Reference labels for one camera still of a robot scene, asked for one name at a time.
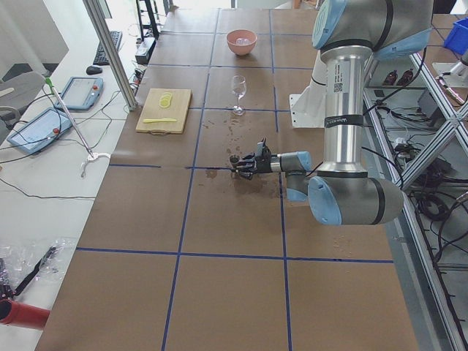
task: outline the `light blue joint cover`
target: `light blue joint cover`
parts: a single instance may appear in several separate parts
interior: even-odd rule
[[[429,43],[431,31],[432,29],[427,28],[424,31],[413,34],[411,37],[400,40],[399,42],[394,42],[374,53],[374,58],[383,61],[417,53],[424,49]]]
[[[321,177],[313,177],[309,181],[309,205],[318,222],[341,225],[338,203],[330,187]]]
[[[303,192],[299,192],[298,190],[295,190],[295,189],[286,188],[286,196],[289,201],[306,201],[307,200],[307,194],[304,194]]]
[[[298,151],[298,159],[304,170],[312,170],[312,158],[308,151]]]
[[[347,3],[348,0],[327,0],[320,7],[312,34],[314,48],[322,48],[330,39]]]

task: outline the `yellow knife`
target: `yellow knife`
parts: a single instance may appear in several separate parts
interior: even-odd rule
[[[158,123],[158,122],[177,122],[175,118],[145,118],[143,123]]]

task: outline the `wine glass base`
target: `wine glass base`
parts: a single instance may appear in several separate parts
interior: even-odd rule
[[[234,106],[231,112],[234,113],[236,116],[242,116],[246,111],[241,106]]]

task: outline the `white cylinder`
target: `white cylinder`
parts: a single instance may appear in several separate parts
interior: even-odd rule
[[[28,40],[24,37],[23,32],[14,22],[5,5],[0,2],[0,27],[15,43],[15,48],[20,52],[26,63],[31,66],[32,70],[45,75],[48,73],[39,57],[34,52]]]

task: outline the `bowl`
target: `bowl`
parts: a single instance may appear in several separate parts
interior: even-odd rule
[[[243,56],[252,51],[257,44],[257,35],[247,29],[231,31],[226,36],[227,46],[234,54]]]

